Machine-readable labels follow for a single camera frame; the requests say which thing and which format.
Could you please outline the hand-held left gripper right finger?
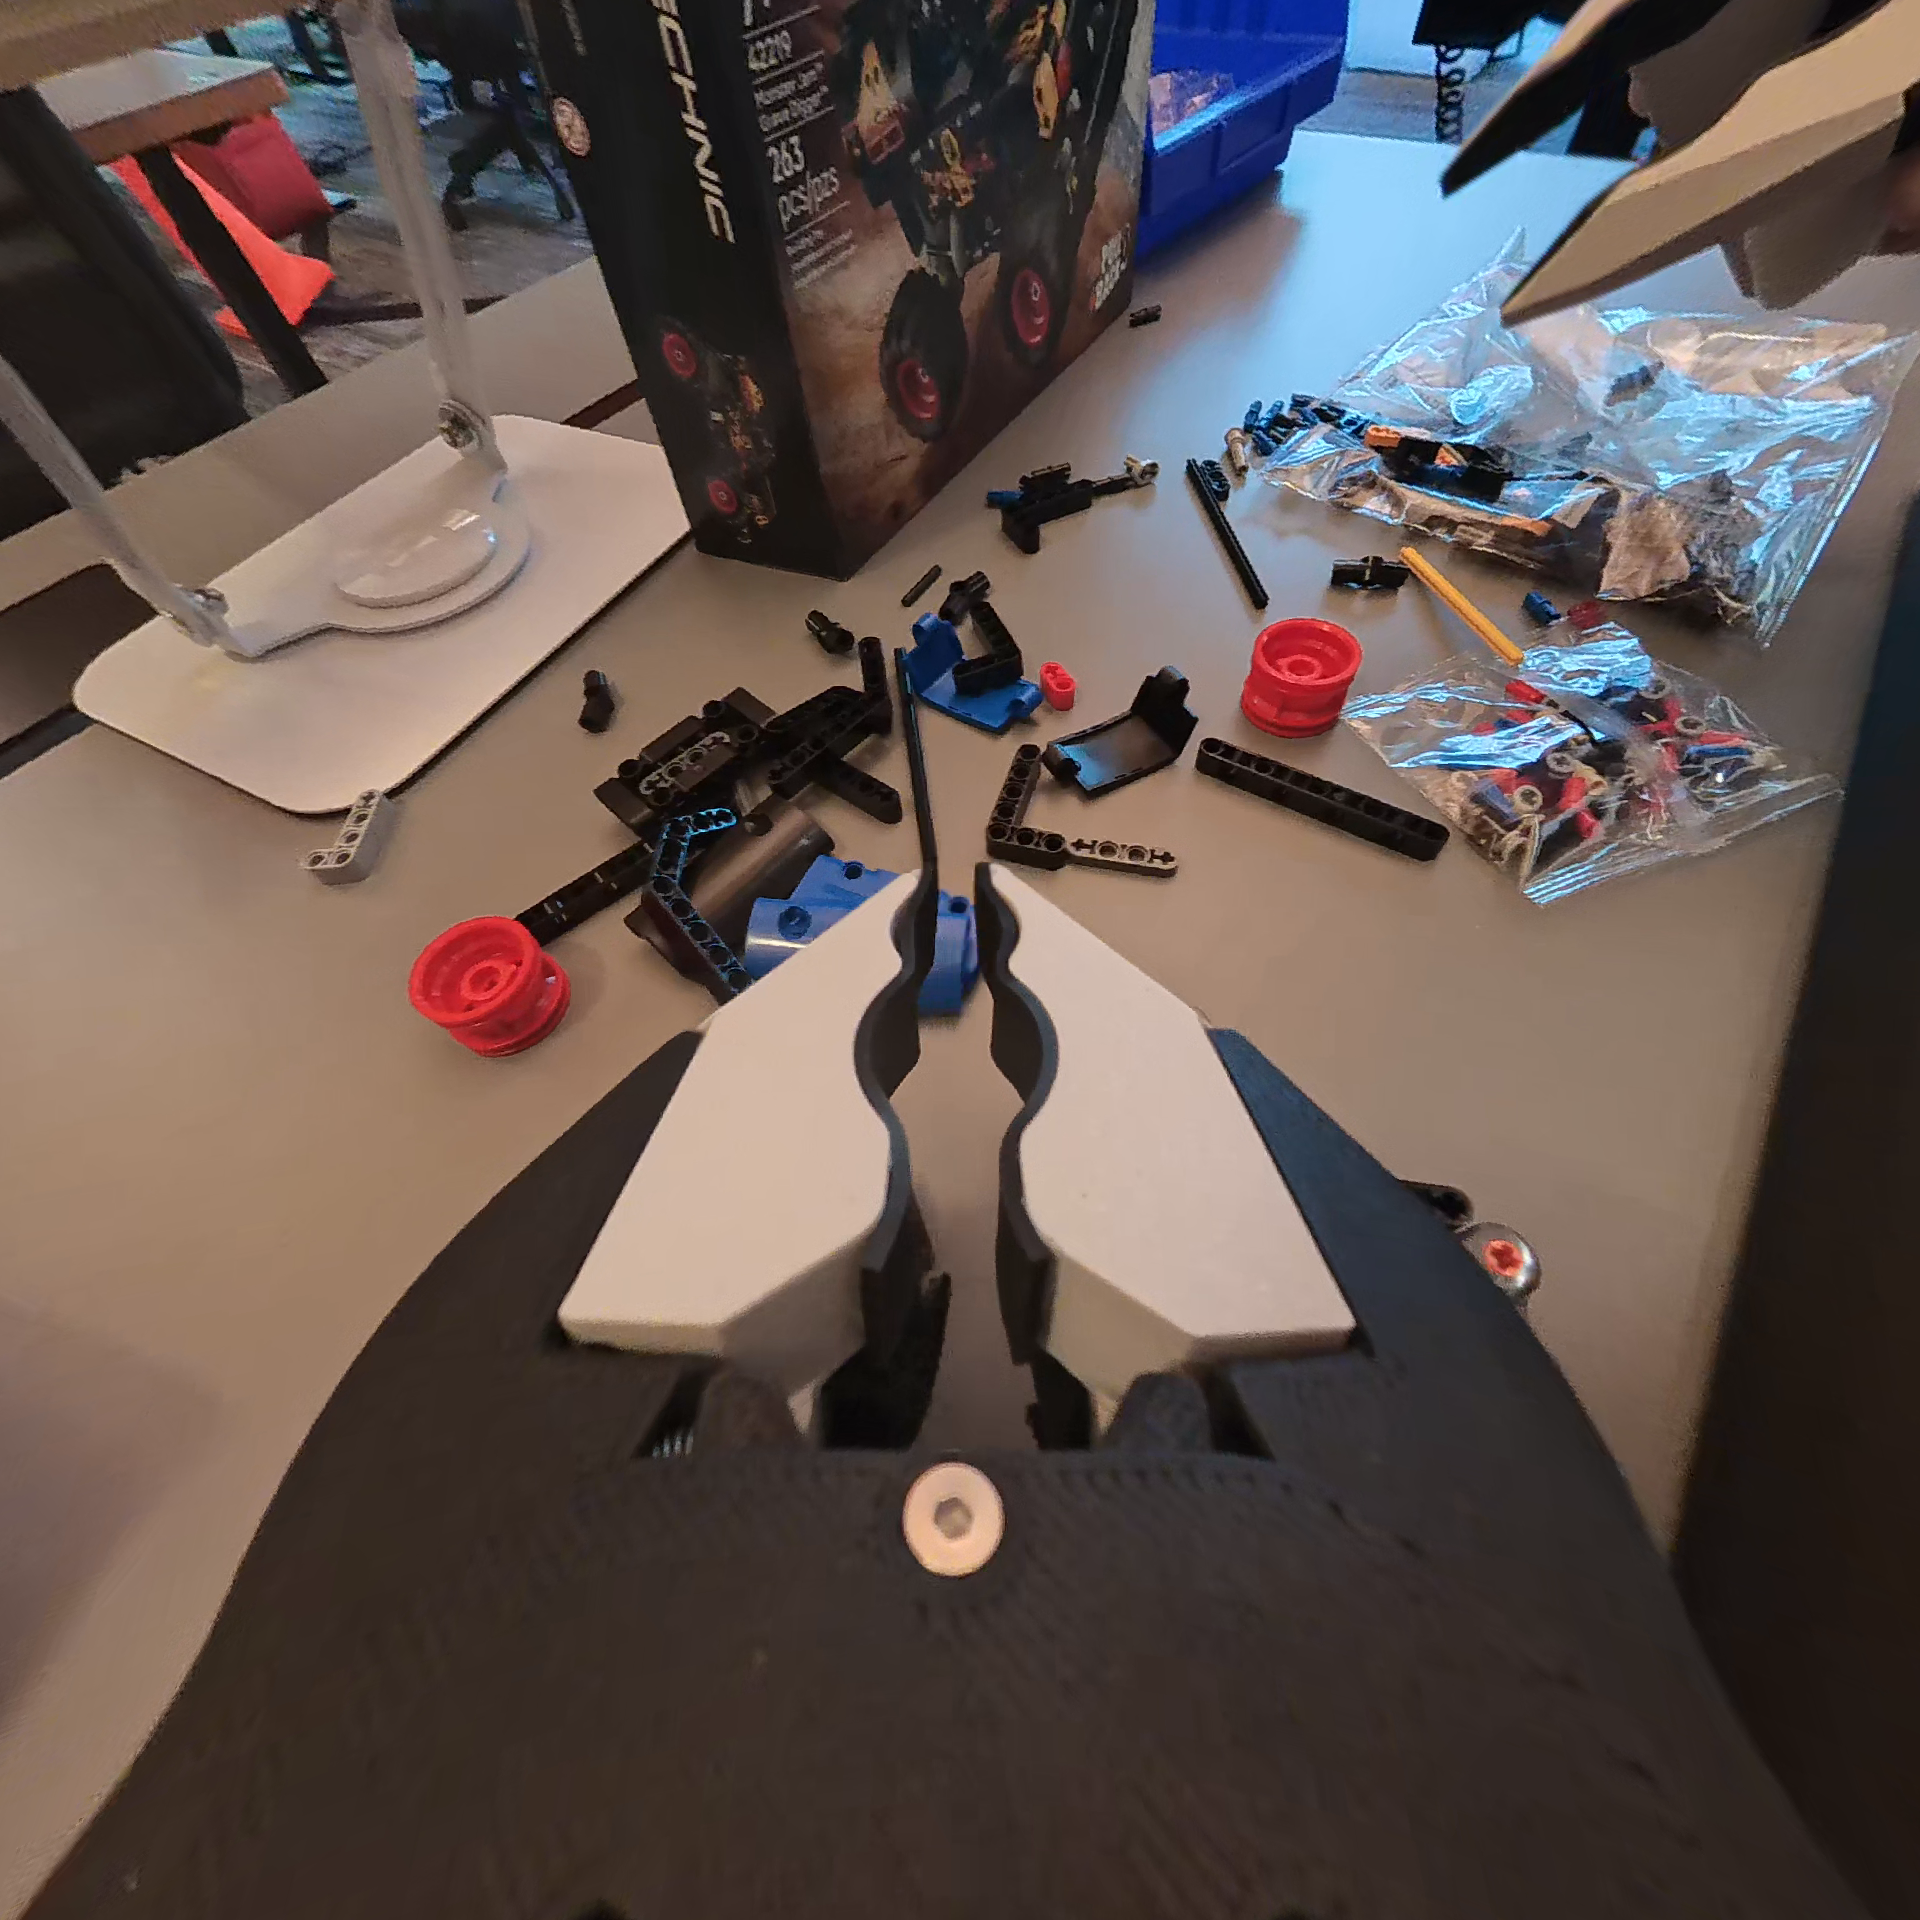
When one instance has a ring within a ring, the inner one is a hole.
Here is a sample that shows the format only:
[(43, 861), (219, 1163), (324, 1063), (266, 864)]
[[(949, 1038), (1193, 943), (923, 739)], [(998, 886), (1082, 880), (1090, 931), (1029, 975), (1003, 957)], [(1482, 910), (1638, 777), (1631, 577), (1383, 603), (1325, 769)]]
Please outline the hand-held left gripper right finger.
[(997, 1295), (1041, 1448), (1144, 1378), (1325, 1357), (1357, 1330), (1207, 1021), (1015, 871), (974, 873), (998, 1151)]

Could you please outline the clear plastic bag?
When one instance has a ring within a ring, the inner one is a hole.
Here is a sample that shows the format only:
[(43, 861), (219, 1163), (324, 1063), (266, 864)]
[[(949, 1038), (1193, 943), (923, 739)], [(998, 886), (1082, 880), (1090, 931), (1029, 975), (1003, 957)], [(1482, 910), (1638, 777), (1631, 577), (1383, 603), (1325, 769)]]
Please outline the clear plastic bag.
[(1322, 394), (1367, 442), (1257, 472), (1332, 508), (1766, 646), (1872, 465), (1917, 337), (1798, 315), (1574, 304), (1512, 329), (1525, 230)]

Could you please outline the grey toy motor block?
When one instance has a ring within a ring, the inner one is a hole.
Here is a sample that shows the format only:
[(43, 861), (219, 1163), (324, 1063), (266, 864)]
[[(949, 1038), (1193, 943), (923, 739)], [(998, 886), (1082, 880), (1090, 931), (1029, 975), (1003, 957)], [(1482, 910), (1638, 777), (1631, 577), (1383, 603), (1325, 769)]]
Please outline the grey toy motor block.
[(1527, 1309), (1542, 1283), (1542, 1263), (1525, 1234), (1478, 1212), (1476, 1203), (1463, 1188), (1413, 1178), (1404, 1178), (1402, 1188), (1443, 1220), (1517, 1309)]

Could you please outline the straight black beam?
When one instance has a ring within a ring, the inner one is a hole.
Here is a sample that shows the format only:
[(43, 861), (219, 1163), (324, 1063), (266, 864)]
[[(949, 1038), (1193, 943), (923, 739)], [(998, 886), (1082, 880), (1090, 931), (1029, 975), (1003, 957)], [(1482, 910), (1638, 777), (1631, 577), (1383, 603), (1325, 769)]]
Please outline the straight black beam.
[(1194, 771), (1253, 800), (1413, 862), (1435, 862), (1450, 844), (1450, 828), (1441, 823), (1219, 736), (1198, 742)]

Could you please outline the grey desk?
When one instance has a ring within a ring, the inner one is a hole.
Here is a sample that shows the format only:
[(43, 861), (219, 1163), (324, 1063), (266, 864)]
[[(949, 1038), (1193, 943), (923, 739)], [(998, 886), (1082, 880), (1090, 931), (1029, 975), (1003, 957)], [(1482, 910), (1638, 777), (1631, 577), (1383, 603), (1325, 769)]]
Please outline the grey desk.
[[(835, 676), (821, 608), (900, 640), (930, 564), (986, 570), (1066, 726), (1175, 666), (1201, 736), (1415, 805), (1338, 728), (1238, 710), (1261, 618), (1184, 461), (1255, 399), (1325, 393), (1607, 162), (1522, 155), (1454, 198), (1402, 140), (1300, 134), (1265, 198), (1140, 276), (1117, 325), (857, 580), (682, 551), (397, 805), (377, 874), (300, 873), (327, 833), (115, 732), (5, 780), (5, 1908), (23, 1904), (181, 1686), (324, 1400), (380, 1318), (519, 1171), (708, 997), (605, 914), (565, 940), (573, 1009), (508, 1061), (412, 1010), (447, 927), (607, 858), (592, 789), (706, 699)], [(1039, 469), (1154, 487), (1026, 556), (986, 494)], [(618, 695), (579, 726), (582, 676)], [(1177, 878), (1041, 874), (1100, 940), (1255, 1040), (1397, 1175), (1465, 1188), (1544, 1256), (1533, 1327), (1670, 1537), (1761, 1168), (1838, 807), (1537, 906), (1458, 840), (1423, 866), (1189, 762), (1055, 830), (1170, 851)]]

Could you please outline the black curved toy shell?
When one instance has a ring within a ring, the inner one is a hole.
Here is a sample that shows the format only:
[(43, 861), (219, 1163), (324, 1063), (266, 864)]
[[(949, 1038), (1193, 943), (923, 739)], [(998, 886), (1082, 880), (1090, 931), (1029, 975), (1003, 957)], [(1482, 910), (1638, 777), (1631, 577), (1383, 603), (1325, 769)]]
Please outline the black curved toy shell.
[(719, 836), (691, 885), (691, 900), (715, 934), (741, 951), (757, 900), (787, 900), (835, 846), (828, 828), (805, 808), (760, 808)]

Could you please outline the blue plastic bin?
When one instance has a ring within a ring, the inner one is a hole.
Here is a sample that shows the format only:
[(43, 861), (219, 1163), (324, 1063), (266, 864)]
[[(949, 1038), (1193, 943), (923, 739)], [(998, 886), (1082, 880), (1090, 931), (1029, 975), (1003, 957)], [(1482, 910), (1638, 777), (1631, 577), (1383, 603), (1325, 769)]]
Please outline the blue plastic bin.
[(1137, 259), (1263, 186), (1294, 132), (1332, 107), (1348, 3), (1160, 3)]

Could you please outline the black L-shaped beam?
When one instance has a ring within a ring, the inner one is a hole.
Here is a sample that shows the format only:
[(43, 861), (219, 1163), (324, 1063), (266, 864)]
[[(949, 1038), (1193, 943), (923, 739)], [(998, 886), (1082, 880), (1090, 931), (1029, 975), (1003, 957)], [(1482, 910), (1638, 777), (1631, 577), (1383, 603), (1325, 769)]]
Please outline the black L-shaped beam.
[(1041, 873), (1059, 873), (1072, 864), (1072, 851), (1062, 833), (1029, 824), (1043, 774), (1044, 751), (1037, 742), (1018, 747), (989, 814), (985, 835), (989, 861)]

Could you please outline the black rectangular panel piece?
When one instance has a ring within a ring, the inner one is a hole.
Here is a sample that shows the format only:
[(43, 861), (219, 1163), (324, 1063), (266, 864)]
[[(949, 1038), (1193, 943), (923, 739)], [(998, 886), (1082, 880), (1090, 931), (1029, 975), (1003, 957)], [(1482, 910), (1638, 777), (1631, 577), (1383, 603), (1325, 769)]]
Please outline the black rectangular panel piece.
[(1175, 666), (1142, 681), (1132, 705), (1106, 723), (1051, 741), (1043, 771), (1086, 800), (1114, 795), (1180, 762), (1198, 717)]

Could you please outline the light grey angled beam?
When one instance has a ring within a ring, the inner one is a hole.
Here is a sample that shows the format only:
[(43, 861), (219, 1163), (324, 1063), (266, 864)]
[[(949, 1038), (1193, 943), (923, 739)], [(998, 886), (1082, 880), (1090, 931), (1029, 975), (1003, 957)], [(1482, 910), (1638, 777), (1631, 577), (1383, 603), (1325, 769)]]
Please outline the light grey angled beam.
[(335, 839), (300, 861), (300, 873), (324, 886), (350, 886), (368, 880), (393, 840), (401, 808), (378, 789), (364, 790), (350, 807)]

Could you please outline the clear bag of small parts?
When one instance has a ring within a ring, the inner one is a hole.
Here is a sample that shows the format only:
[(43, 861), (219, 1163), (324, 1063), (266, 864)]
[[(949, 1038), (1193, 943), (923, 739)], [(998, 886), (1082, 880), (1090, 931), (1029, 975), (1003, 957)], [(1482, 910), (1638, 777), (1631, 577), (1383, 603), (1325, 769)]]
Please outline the clear bag of small parts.
[(1515, 664), (1453, 657), (1350, 699), (1347, 723), (1539, 904), (1720, 853), (1842, 795), (1613, 621), (1562, 621)]

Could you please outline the dark perforated panel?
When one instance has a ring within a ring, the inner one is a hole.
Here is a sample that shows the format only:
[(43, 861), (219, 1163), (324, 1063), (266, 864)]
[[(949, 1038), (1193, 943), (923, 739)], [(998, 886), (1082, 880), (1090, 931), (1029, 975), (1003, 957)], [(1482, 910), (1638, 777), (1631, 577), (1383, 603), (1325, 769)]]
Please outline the dark perforated panel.
[(1692, 1626), (1874, 1916), (1918, 1914), (1918, 508), (1675, 1549)]

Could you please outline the black connector with blue pin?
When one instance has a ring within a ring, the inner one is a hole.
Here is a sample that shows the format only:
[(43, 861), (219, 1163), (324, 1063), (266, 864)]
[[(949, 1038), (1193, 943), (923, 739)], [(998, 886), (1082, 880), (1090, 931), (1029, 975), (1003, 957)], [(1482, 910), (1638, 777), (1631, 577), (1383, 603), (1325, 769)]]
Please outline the black connector with blue pin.
[(1043, 551), (1049, 525), (1080, 517), (1096, 503), (1140, 492), (1158, 481), (1160, 462), (1129, 456), (1113, 476), (1074, 476), (1069, 462), (1037, 469), (1015, 489), (989, 490), (985, 505), (1000, 517), (1003, 537), (1029, 559)]

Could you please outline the printed toy set box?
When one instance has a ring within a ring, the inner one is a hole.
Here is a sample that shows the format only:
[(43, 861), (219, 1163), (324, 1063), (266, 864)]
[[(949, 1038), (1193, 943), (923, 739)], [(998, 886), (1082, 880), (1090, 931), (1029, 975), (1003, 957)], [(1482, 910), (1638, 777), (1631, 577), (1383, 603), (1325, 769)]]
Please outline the printed toy set box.
[(846, 580), (1135, 293), (1154, 4), (523, 4), (696, 547)]

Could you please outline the black beam frame assembly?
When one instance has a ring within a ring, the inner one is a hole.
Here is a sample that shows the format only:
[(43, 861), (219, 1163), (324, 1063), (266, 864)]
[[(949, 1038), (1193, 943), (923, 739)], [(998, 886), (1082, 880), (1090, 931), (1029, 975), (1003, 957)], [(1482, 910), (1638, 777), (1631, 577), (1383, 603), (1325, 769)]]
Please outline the black beam frame assembly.
[(632, 846), (519, 914), (540, 946), (636, 899), (629, 927), (719, 1003), (753, 978), (698, 912), (692, 882), (719, 839), (760, 808), (813, 789), (892, 827), (904, 803), (888, 782), (853, 765), (870, 739), (895, 728), (892, 669), (877, 637), (857, 642), (861, 684), (831, 684), (772, 712), (745, 688), (710, 700), (621, 765), (595, 796), (635, 836)]

